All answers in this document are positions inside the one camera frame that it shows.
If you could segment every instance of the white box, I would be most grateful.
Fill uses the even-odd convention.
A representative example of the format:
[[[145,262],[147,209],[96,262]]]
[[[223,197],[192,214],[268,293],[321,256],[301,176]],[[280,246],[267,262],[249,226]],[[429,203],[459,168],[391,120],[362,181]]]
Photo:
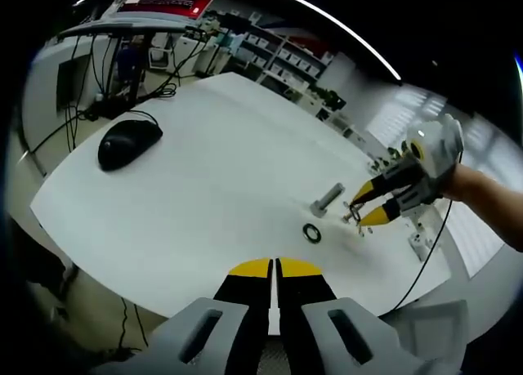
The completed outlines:
[[[259,47],[267,48],[268,45],[269,45],[269,41],[268,40],[265,40],[264,38],[260,38],[260,40],[258,40],[258,46]]]
[[[294,76],[291,76],[288,80],[287,80],[287,83],[290,87],[296,89],[296,90],[301,90],[303,89],[303,81],[301,79],[298,79]]]
[[[300,57],[292,54],[288,61],[291,63],[291,65],[297,65],[297,63],[300,61]]]
[[[334,59],[334,55],[327,51],[321,57],[321,63],[323,63],[324,65],[328,65],[330,62],[333,61],[333,59]]]
[[[278,56],[282,59],[287,60],[291,56],[291,53],[287,51],[285,48],[282,48],[281,50],[279,50]]]
[[[309,68],[310,65],[311,64],[309,62],[307,62],[306,60],[300,60],[300,62],[297,64],[297,67],[299,69],[307,71],[307,69]]]
[[[281,72],[281,78],[283,78],[283,79],[290,79],[292,77],[293,77],[293,74],[288,70],[284,70]]]
[[[259,20],[262,19],[262,15],[257,11],[253,11],[249,16],[248,20],[251,21],[251,24],[256,25]]]
[[[235,57],[243,62],[252,62],[254,59],[254,53],[250,50],[240,47],[236,52]]]
[[[278,66],[276,64],[273,64],[271,67],[270,67],[270,71],[276,75],[279,75],[279,72],[281,71],[281,66]]]
[[[309,73],[313,77],[318,75],[319,72],[320,72],[320,69],[318,69],[317,67],[314,67],[313,65],[311,65],[311,67],[307,70],[307,73]]]
[[[261,58],[260,56],[257,56],[256,59],[254,60],[254,63],[256,63],[258,66],[265,66],[265,63],[267,63],[267,60]]]
[[[247,36],[247,41],[251,42],[252,44],[256,44],[260,38],[254,34],[249,34]]]

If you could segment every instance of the white tabletop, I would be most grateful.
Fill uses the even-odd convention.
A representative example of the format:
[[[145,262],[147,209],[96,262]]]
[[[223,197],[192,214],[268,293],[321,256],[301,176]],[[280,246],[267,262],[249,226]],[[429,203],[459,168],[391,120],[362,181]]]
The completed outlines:
[[[96,153],[111,123],[64,160],[31,205],[56,244],[107,288],[168,317],[213,297],[240,262],[285,256],[313,262],[338,297],[376,315],[403,297],[421,267],[406,220],[361,238],[354,224],[340,222],[341,200],[323,219],[308,210],[336,182],[350,199],[370,178],[366,157],[335,131],[235,74],[138,108],[163,129],[156,145],[102,172]],[[307,222],[323,235],[317,245],[303,237]],[[435,252],[404,304],[449,277]]]

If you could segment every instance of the computer mouse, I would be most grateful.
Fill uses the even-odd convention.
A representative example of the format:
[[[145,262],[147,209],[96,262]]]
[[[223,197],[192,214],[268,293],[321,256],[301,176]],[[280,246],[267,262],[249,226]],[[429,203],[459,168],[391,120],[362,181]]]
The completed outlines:
[[[115,171],[133,162],[162,137],[160,127],[148,120],[123,120],[101,139],[98,163],[102,171]]]

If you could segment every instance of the cable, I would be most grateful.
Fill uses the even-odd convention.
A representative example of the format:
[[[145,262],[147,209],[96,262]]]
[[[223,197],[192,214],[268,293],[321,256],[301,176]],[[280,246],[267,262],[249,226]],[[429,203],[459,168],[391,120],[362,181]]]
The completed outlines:
[[[160,84],[159,87],[154,89],[151,93],[149,93],[146,96],[142,97],[141,101],[148,100],[149,98],[154,98],[154,97],[172,97],[172,96],[174,96],[176,94],[176,87],[177,86],[176,86],[175,83],[171,83],[171,80],[176,76],[176,74],[179,75],[180,69],[183,67],[183,65],[189,59],[191,59],[191,58],[199,55],[200,53],[202,53],[202,51],[205,49],[205,47],[208,44],[208,40],[206,42],[204,42],[203,47],[198,52],[195,52],[201,42],[203,42],[203,35],[200,37],[200,40],[193,47],[193,49],[191,50],[190,54],[184,60],[182,60],[178,65],[176,65],[176,63],[175,63],[175,69],[174,69],[174,71],[171,74],[169,74],[169,77],[162,84]],[[166,92],[164,92],[163,89],[167,85],[173,86],[174,88],[173,89],[168,89]]]
[[[95,66],[95,40],[96,40],[96,36],[97,35],[94,34],[92,36],[92,40],[91,40],[91,50],[90,51],[91,51],[91,60],[92,60],[92,72],[95,75],[95,81],[96,81],[96,84],[98,85],[98,87],[101,90],[101,94],[105,96],[104,87],[100,83],[100,80],[98,79],[98,75],[96,74],[96,66]]]
[[[42,142],[40,142],[38,145],[36,145],[34,147],[34,149],[31,151],[31,153],[35,154],[38,149],[40,149],[43,144],[45,144],[47,141],[49,141],[49,139],[54,136],[57,132],[59,132],[62,128],[64,128],[65,126],[67,126],[69,124],[69,121],[65,121],[63,124],[61,124],[54,132],[52,132],[51,134],[49,134],[48,136],[46,136]]]
[[[459,155],[459,161],[458,163],[461,163],[461,159],[463,157],[463,152]],[[428,260],[431,259],[431,255],[432,253],[434,252],[434,249],[436,248],[436,245],[438,244],[438,240],[440,239],[440,236],[441,236],[441,233],[443,232],[443,229],[445,228],[445,225],[447,223],[447,219],[449,218],[449,214],[450,214],[450,208],[452,207],[452,200],[450,201],[449,203],[449,208],[447,209],[447,213],[445,214],[445,217],[443,219],[443,222],[441,223],[441,228],[438,232],[438,234],[436,235],[436,239],[434,240],[434,244],[432,244],[432,247],[431,247],[431,251],[428,253],[427,255],[427,259],[423,262],[423,265],[422,265],[422,268],[420,269],[420,271],[418,272],[418,275],[416,276],[416,279],[414,279],[414,282],[412,283],[412,285],[410,285],[410,288],[409,290],[407,291],[407,293],[401,298],[401,300],[398,302],[398,304],[396,304],[394,306],[394,308],[390,311],[394,311],[394,310],[397,310],[398,307],[401,306],[401,304],[405,301],[405,299],[407,298],[407,296],[412,292],[412,290],[414,289],[414,286],[416,285],[416,283],[418,282],[419,278],[422,276],[422,273],[423,271],[425,270],[425,266],[427,266],[427,263],[428,263]]]
[[[149,347],[149,343],[147,342],[147,338],[145,338],[144,327],[141,325],[140,314],[138,314],[138,306],[136,304],[134,305],[134,312],[136,314],[136,319],[138,320],[138,324],[140,325],[141,338],[144,340],[145,346]]]
[[[104,90],[107,95],[109,95],[109,88],[105,89],[105,87],[109,86],[109,82],[107,82],[107,85],[104,85],[104,81],[105,81],[104,72],[105,72],[105,58],[107,57],[107,52],[109,51],[110,46],[111,46],[111,37],[109,37],[109,41],[107,42],[107,48],[105,49],[104,57],[101,60],[101,86],[103,88],[102,90]]]
[[[74,113],[75,113],[75,122],[74,122],[74,131],[73,126],[71,125],[71,131],[72,131],[72,138],[73,138],[73,150],[76,149],[76,134],[78,131],[78,121],[79,121],[79,112],[78,112],[78,105],[80,104],[80,99],[82,98],[83,89],[85,88],[85,80],[87,77],[87,71],[89,70],[89,58],[87,58],[87,63],[85,65],[85,70],[83,71],[82,76],[82,86],[80,87],[80,93],[78,94],[78,99],[76,100],[76,105],[74,106]]]
[[[76,51],[78,49],[78,44],[80,43],[81,36],[78,36],[76,38],[76,43],[74,44],[73,54],[71,55],[71,60],[74,60],[74,55],[76,54]],[[69,149],[69,152],[71,152],[74,149],[74,140],[73,140],[73,125],[71,124],[72,117],[71,117],[71,105],[67,105],[65,108],[65,136],[67,137],[67,148]],[[69,127],[71,131],[71,137],[69,138]]]
[[[120,340],[118,342],[118,350],[122,350],[123,348],[123,338],[125,337],[125,323],[127,322],[127,303],[125,302],[125,299],[123,297],[120,297],[120,300],[122,300],[123,303],[123,321],[122,321],[122,334],[120,335]]]
[[[159,127],[158,120],[156,120],[156,118],[155,118],[153,115],[151,115],[151,114],[149,114],[149,113],[147,113],[147,112],[145,112],[145,111],[141,111],[141,110],[139,110],[139,109],[129,109],[127,112],[133,112],[133,113],[135,113],[135,114],[144,114],[144,115],[147,116],[148,118],[153,119],[154,124],[156,124],[156,126]]]

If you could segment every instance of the wall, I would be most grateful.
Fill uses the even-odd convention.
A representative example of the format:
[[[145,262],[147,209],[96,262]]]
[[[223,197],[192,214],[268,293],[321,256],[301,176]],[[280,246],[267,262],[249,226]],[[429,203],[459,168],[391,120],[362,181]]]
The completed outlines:
[[[285,37],[293,37],[293,38],[310,38],[310,39],[316,39],[318,40],[318,37],[309,32],[308,30],[301,29],[301,28],[293,28],[293,27],[286,27],[283,26],[281,28],[266,28],[267,30],[270,30],[271,32],[274,32],[278,34],[279,36]]]
[[[316,86],[336,91],[339,95],[354,69],[355,63],[339,52],[321,74]]]
[[[78,58],[88,56],[92,49],[97,77],[102,83],[104,80],[101,79],[101,65],[107,44],[111,44],[112,47],[109,47],[105,56],[106,77],[116,45],[116,39],[106,36],[97,38],[94,45],[92,45],[91,37],[80,38],[78,45],[76,38],[66,38],[55,46],[42,49],[34,58],[22,98],[22,123],[30,149],[34,149],[65,122],[64,112],[56,112],[56,80],[60,64],[70,60],[73,52],[74,57]],[[83,74],[80,74],[80,77],[75,80],[78,89],[82,83],[82,77]],[[79,108],[89,106],[99,91],[92,65],[89,65]]]

